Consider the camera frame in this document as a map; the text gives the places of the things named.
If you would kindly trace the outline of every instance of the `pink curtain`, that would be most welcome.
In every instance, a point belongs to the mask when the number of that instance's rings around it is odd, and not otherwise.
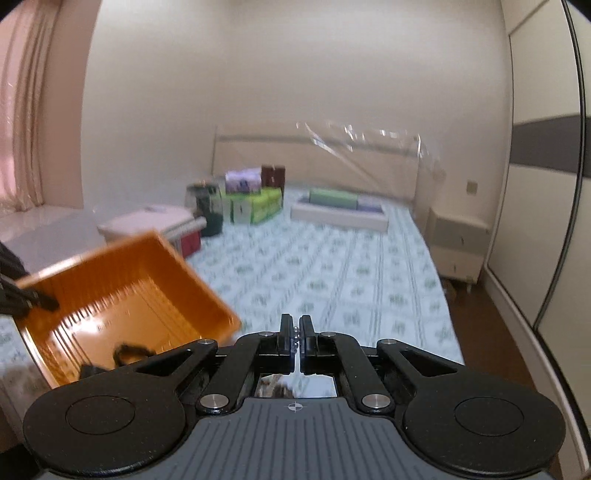
[[[0,216],[43,203],[38,109],[61,0],[25,0],[0,23]]]

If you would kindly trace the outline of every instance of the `metal screw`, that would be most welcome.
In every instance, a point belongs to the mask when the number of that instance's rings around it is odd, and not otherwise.
[[[379,393],[370,393],[369,395],[364,396],[361,399],[361,402],[367,408],[372,408],[374,410],[386,408],[388,405],[390,405],[390,399],[386,395]]]
[[[219,393],[212,393],[210,395],[205,395],[201,400],[201,405],[205,408],[224,408],[230,401],[228,397],[225,395],[220,395]]]

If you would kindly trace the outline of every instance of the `orange basket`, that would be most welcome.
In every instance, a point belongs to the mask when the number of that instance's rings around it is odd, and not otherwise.
[[[200,338],[222,343],[240,328],[236,314],[156,232],[124,239],[25,277],[55,297],[55,312],[34,308],[18,321],[49,386],[78,380],[81,364],[115,367],[122,343],[156,353]]]

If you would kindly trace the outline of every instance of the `headboard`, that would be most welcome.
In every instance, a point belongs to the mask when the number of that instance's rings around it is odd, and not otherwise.
[[[212,174],[285,166],[287,183],[383,195],[413,203],[419,229],[445,177],[419,135],[332,122],[224,124]]]

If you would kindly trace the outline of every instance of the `drawer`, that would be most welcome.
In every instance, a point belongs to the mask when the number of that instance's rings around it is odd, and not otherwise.
[[[430,245],[485,255],[490,241],[489,229],[438,218],[431,235]]]
[[[484,255],[459,252],[442,247],[431,247],[431,257],[442,277],[476,283],[484,263]]]

